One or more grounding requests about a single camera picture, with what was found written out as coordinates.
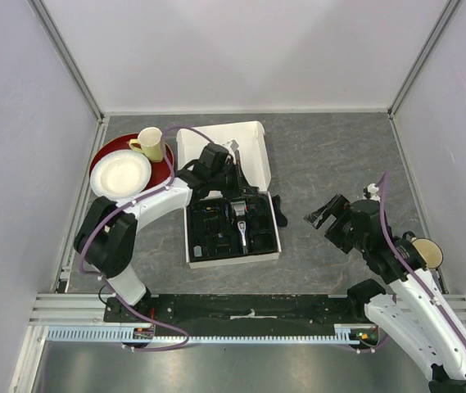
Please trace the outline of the small clear oil bottle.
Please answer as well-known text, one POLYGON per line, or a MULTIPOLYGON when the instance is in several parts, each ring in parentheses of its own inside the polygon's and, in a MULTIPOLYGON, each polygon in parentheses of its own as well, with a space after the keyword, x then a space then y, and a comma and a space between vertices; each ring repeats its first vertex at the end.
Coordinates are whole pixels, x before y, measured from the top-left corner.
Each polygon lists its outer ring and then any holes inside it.
POLYGON ((202 248, 201 246, 194 246, 193 247, 193 254, 196 258, 202 257, 202 248))

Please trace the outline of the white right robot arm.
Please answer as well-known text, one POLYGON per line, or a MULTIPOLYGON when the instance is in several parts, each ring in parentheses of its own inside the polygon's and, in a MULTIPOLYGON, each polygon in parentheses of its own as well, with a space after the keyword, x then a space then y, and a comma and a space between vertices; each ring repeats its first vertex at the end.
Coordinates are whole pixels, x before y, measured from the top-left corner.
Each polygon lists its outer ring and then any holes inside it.
POLYGON ((378 198, 335 195, 305 216, 314 228, 334 220, 325 237, 339 250, 357 250, 380 276, 351 287, 345 309, 358 323, 381 328, 420 368, 432 392, 466 392, 466 328, 439 291, 414 243, 392 234, 378 198))

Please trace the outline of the silver black hair clipper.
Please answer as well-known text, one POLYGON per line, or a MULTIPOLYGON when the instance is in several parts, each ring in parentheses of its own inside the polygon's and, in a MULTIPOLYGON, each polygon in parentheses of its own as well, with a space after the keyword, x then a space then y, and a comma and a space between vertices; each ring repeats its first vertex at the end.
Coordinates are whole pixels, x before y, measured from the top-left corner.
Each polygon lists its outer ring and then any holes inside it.
POLYGON ((247 205, 245 201, 234 201, 231 203, 235 215, 235 222, 240 233, 242 253, 246 255, 248 250, 247 241, 247 205))

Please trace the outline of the black comb attachment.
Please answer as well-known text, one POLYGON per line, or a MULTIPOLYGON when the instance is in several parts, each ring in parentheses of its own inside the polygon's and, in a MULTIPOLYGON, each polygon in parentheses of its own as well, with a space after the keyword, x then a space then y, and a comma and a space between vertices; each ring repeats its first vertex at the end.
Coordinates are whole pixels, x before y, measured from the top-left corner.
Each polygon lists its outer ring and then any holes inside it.
POLYGON ((254 251, 271 250, 274 247, 273 237, 270 233, 255 233, 251 237, 254 251))
POLYGON ((270 218, 267 215, 253 216, 250 223, 254 230, 268 230, 270 228, 270 218))

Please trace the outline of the white cardboard box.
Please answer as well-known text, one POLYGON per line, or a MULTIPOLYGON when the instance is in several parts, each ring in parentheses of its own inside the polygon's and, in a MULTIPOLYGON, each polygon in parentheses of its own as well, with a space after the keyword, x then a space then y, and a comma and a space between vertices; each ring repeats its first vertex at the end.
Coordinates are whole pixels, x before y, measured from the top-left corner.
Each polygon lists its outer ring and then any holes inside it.
POLYGON ((198 182, 184 208, 192 269, 277 260, 282 252, 259 121, 181 129, 178 170, 198 182))

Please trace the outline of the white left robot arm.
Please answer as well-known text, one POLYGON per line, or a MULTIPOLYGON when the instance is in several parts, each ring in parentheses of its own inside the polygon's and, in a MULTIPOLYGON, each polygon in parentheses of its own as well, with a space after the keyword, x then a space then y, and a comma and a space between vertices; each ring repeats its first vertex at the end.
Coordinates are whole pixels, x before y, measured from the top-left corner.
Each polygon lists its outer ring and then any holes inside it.
POLYGON ((100 196, 92 204, 76 235, 75 249, 101 275, 131 321, 143 321, 151 309, 150 292, 130 265, 138 232, 174 210, 197 204, 211 192, 220 193, 230 204, 228 216, 239 232, 239 250, 246 254, 245 200, 260 194, 242 172, 239 145, 234 140, 224 145, 208 143, 198 158, 147 192, 121 202, 100 196))

